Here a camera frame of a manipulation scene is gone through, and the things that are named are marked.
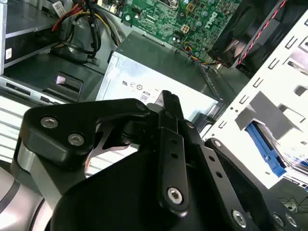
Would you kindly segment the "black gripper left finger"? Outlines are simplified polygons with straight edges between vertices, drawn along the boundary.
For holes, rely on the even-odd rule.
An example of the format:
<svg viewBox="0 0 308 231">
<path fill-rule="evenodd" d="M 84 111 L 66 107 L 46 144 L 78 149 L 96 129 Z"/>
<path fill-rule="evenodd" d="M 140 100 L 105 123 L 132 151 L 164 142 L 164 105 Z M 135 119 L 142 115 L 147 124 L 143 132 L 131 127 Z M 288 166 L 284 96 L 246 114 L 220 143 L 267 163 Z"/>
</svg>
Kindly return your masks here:
<svg viewBox="0 0 308 231">
<path fill-rule="evenodd" d="M 15 159 L 55 211 L 71 188 L 126 157 L 156 144 L 184 144 L 173 95 L 161 92 L 158 112 L 137 99 L 31 108 Z"/>
</svg>

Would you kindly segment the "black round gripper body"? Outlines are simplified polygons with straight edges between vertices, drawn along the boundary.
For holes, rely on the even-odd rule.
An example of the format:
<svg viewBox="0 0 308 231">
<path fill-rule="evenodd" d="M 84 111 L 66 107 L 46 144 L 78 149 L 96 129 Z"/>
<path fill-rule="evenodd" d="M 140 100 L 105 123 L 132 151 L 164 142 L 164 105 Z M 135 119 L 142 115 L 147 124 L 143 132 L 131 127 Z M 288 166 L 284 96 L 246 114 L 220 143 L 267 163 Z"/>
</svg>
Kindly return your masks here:
<svg viewBox="0 0 308 231">
<path fill-rule="evenodd" d="M 208 231 L 196 163 L 184 144 L 156 144 L 71 188 L 53 231 Z"/>
</svg>

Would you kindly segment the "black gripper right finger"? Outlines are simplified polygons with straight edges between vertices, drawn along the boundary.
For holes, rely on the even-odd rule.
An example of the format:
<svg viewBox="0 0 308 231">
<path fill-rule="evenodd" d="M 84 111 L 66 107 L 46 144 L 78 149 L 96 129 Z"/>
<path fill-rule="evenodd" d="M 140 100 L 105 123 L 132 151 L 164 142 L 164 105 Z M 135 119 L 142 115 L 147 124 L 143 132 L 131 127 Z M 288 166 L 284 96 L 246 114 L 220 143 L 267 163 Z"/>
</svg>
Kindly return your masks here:
<svg viewBox="0 0 308 231">
<path fill-rule="evenodd" d="M 299 231 L 295 216 L 219 140 L 202 141 L 183 118 L 178 96 L 173 113 L 185 152 L 196 163 L 197 199 L 210 231 Z"/>
</svg>

